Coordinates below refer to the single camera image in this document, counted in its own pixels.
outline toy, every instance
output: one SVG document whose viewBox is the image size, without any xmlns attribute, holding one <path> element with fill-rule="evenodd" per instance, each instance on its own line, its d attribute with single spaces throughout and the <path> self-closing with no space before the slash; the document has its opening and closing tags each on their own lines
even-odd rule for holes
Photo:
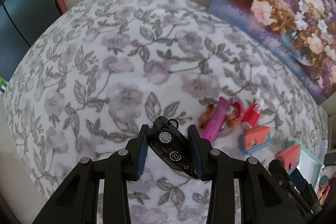
<svg viewBox="0 0 336 224">
<path fill-rule="evenodd" d="M 205 129 L 209 120 L 211 119 L 212 113 L 215 109 L 215 103 L 209 103 L 207 105 L 207 112 L 204 113 L 200 118 L 199 118 L 199 129 Z"/>
<path fill-rule="evenodd" d="M 278 154 L 275 158 L 281 161 L 283 167 L 290 175 L 299 164 L 300 152 L 301 148 L 299 145 L 291 145 L 286 150 Z"/>
<path fill-rule="evenodd" d="M 229 128 L 236 128 L 244 118 L 244 109 L 239 102 L 229 105 L 224 121 Z"/>
<path fill-rule="evenodd" d="M 240 149 L 247 155 L 266 147 L 270 143 L 269 127 L 262 126 L 247 130 L 239 137 Z"/>
<path fill-rule="evenodd" d="M 241 122 L 241 126 L 249 130 L 252 127 L 254 127 L 260 117 L 261 114 L 261 108 L 264 104 L 264 100 L 262 98 L 259 98 L 256 103 L 254 103 L 246 112 L 244 115 L 244 118 Z"/>
<path fill-rule="evenodd" d="M 213 111 L 213 114 L 203 131 L 202 138 L 209 140 L 211 144 L 213 144 L 218 132 L 222 128 L 229 104 L 228 100 L 223 97 L 219 97 L 219 101 Z"/>
</svg>

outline red toy bottle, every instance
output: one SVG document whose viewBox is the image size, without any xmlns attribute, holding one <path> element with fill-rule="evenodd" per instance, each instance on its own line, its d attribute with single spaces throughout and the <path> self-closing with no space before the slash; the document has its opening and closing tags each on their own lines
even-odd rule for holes
<svg viewBox="0 0 336 224">
<path fill-rule="evenodd" d="M 250 130 L 252 127 L 255 126 L 257 123 L 260 114 L 261 108 L 264 104 L 264 100 L 259 98 L 256 103 L 254 103 L 246 112 L 243 120 L 241 121 L 241 126 L 246 129 Z"/>
</svg>

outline floral painting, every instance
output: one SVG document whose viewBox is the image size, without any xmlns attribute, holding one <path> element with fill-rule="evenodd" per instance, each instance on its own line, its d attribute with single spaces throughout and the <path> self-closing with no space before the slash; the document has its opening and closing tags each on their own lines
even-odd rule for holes
<svg viewBox="0 0 336 224">
<path fill-rule="evenodd" d="M 318 104 L 336 91 L 334 0 L 212 0 L 209 12 L 271 50 Z"/>
</svg>

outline white circular logo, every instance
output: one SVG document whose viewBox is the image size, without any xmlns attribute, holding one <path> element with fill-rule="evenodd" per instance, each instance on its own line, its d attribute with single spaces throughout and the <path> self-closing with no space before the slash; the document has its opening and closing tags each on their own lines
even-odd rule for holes
<svg viewBox="0 0 336 224">
<path fill-rule="evenodd" d="M 180 159 L 182 159 L 182 156 L 180 155 L 179 152 L 177 151 L 173 151 L 169 154 L 169 158 L 172 160 L 172 161 L 179 161 Z"/>
</svg>

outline purple tube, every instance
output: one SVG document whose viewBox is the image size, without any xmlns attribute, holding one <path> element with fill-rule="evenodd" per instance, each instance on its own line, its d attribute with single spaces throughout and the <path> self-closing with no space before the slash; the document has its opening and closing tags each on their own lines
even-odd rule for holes
<svg viewBox="0 0 336 224">
<path fill-rule="evenodd" d="M 219 97 L 219 101 L 214 109 L 212 117 L 202 133 L 202 138 L 209 140 L 211 144 L 213 144 L 218 132 L 222 128 L 229 105 L 230 102 L 228 100 Z"/>
</svg>

